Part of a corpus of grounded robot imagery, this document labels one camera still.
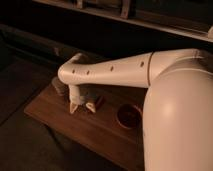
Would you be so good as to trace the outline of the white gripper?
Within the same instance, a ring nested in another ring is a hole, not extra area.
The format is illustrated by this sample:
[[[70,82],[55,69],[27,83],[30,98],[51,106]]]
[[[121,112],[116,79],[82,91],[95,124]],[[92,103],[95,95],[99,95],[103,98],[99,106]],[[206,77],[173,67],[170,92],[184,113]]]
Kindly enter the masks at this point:
[[[78,108],[78,105],[82,105],[86,102],[88,95],[88,89],[84,86],[80,85],[70,85],[69,86],[69,99],[72,103],[70,103],[70,113],[74,114]],[[90,110],[92,113],[96,112],[96,106],[93,102],[87,102],[86,108]]]

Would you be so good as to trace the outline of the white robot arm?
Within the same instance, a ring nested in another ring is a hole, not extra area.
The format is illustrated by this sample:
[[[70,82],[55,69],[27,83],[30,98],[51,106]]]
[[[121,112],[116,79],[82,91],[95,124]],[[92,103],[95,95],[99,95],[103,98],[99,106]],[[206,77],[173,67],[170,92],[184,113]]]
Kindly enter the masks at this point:
[[[77,54],[58,77],[77,104],[81,84],[145,88],[145,171],[213,171],[213,54],[179,49],[96,64]]]

